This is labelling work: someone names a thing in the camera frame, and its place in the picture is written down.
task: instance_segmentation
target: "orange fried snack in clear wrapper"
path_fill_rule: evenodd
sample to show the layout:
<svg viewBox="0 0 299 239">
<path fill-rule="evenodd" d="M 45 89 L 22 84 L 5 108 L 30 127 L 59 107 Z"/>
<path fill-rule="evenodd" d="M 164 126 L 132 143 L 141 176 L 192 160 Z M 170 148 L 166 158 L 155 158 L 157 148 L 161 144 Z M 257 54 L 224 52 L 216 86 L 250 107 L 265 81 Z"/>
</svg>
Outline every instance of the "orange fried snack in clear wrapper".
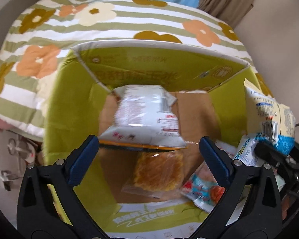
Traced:
<svg viewBox="0 0 299 239">
<path fill-rule="evenodd" d="M 183 155 L 179 151 L 140 153 L 134 186 L 146 191 L 170 191 L 183 181 Z"/>
</svg>

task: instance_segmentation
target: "metal screw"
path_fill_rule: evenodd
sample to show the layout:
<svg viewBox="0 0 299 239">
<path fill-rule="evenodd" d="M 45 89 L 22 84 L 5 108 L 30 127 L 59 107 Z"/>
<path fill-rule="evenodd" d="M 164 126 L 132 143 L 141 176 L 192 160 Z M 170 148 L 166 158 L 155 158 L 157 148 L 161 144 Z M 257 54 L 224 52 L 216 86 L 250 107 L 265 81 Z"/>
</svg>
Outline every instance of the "metal screw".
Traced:
<svg viewBox="0 0 299 239">
<path fill-rule="evenodd" d="M 64 164 L 65 160 L 64 159 L 58 159 L 56 160 L 56 165 L 62 165 Z"/>
<path fill-rule="evenodd" d="M 234 165 L 236 165 L 236 166 L 241 166 L 243 163 L 240 161 L 240 160 L 238 160 L 238 159 L 235 159 L 234 160 Z"/>
<path fill-rule="evenodd" d="M 34 167 L 34 163 L 29 163 L 27 167 L 28 169 L 32 169 Z"/>
<path fill-rule="evenodd" d="M 270 170 L 271 166 L 270 164 L 264 164 L 265 169 Z"/>
</svg>

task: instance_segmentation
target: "pink object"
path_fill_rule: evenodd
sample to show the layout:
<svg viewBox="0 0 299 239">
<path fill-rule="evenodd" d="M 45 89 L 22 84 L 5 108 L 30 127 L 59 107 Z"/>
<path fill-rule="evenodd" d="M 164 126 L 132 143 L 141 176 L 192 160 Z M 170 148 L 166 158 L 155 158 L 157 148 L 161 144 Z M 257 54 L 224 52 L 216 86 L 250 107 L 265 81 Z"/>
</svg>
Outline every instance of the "pink object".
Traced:
<svg viewBox="0 0 299 239">
<path fill-rule="evenodd" d="M 3 130 L 11 129 L 13 127 L 14 127 L 13 125 L 10 125 L 7 122 L 0 119 L 0 132 L 2 132 Z"/>
</svg>

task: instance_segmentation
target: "floral striped bedspread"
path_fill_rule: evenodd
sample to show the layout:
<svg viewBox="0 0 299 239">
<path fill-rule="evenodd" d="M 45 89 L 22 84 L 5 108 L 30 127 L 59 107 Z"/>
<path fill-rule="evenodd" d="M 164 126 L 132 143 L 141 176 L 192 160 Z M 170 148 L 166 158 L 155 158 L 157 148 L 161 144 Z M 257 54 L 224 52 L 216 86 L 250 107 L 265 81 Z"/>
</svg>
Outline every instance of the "floral striped bedspread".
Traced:
<svg viewBox="0 0 299 239">
<path fill-rule="evenodd" d="M 195 8 L 156 0 L 41 0 L 13 22 L 2 45 L 0 119 L 43 137 L 58 65 L 74 45 L 104 39 L 184 43 L 252 64 L 230 26 Z"/>
</svg>

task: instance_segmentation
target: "bed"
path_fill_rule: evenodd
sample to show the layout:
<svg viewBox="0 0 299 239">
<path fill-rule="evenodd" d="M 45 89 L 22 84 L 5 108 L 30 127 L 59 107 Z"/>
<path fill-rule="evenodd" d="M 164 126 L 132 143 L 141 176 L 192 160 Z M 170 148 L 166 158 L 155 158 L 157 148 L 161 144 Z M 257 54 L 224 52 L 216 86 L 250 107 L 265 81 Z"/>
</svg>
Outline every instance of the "bed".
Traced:
<svg viewBox="0 0 299 239">
<path fill-rule="evenodd" d="M 158 0 L 40 0 L 13 22 L 0 50 L 0 121 L 42 141 L 58 66 L 71 47 L 105 39 L 204 47 L 240 58 L 256 72 L 233 29 L 199 9 Z M 222 69 L 219 78 L 228 74 Z"/>
</svg>

